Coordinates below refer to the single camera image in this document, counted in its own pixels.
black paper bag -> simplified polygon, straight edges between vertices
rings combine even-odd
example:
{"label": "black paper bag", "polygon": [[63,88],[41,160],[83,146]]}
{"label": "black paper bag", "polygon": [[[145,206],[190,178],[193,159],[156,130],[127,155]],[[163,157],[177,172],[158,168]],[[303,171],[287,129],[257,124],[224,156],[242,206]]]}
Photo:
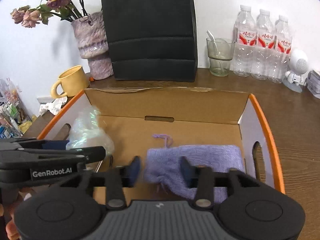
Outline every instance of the black paper bag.
{"label": "black paper bag", "polygon": [[102,0],[117,80],[195,79],[193,0]]}

plastic bottle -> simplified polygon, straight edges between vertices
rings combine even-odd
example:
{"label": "plastic bottle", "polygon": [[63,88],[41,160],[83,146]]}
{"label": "plastic bottle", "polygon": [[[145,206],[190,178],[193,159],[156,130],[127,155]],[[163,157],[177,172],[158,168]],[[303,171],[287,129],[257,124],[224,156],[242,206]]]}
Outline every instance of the plastic bottle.
{"label": "plastic bottle", "polygon": [[257,28],[251,16],[251,7],[241,5],[234,25],[236,49],[232,70],[236,75],[247,77],[252,66],[253,48],[256,43]]}
{"label": "plastic bottle", "polygon": [[270,21],[270,12],[260,9],[257,18],[258,41],[253,50],[253,61],[251,75],[260,80],[266,80],[270,66],[272,65],[272,54],[275,47],[275,28]]}
{"label": "plastic bottle", "polygon": [[288,18],[279,15],[276,21],[276,49],[273,53],[273,66],[271,67],[268,79],[274,83],[281,83],[287,71],[290,56],[292,36],[288,27]]}

flower vase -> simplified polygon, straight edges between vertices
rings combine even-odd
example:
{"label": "flower vase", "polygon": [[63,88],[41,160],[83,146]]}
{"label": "flower vase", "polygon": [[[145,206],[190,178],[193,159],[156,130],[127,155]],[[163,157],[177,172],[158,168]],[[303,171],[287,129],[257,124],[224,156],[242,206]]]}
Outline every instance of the flower vase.
{"label": "flower vase", "polygon": [[113,69],[108,56],[109,48],[102,11],[74,20],[71,25],[80,56],[88,60],[92,77],[100,80],[112,76]]}

plastic bag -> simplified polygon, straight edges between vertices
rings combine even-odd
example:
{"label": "plastic bag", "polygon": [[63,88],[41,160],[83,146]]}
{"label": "plastic bag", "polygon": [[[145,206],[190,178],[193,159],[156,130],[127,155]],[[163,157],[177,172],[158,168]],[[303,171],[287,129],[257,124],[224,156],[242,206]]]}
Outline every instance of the plastic bag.
{"label": "plastic bag", "polygon": [[66,149],[83,148],[92,146],[103,146],[106,150],[106,158],[112,155],[115,150],[112,139],[98,125],[99,110],[94,106],[89,106],[79,112],[73,123],[69,142]]}

paper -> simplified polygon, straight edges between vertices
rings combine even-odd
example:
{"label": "paper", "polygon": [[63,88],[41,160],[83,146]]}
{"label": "paper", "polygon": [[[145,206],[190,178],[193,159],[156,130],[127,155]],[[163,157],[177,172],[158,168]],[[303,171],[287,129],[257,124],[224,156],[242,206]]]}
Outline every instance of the paper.
{"label": "paper", "polygon": [[61,107],[67,102],[67,97],[57,98],[52,103],[40,105],[39,114],[42,116],[46,111],[50,111],[52,114],[57,115]]}

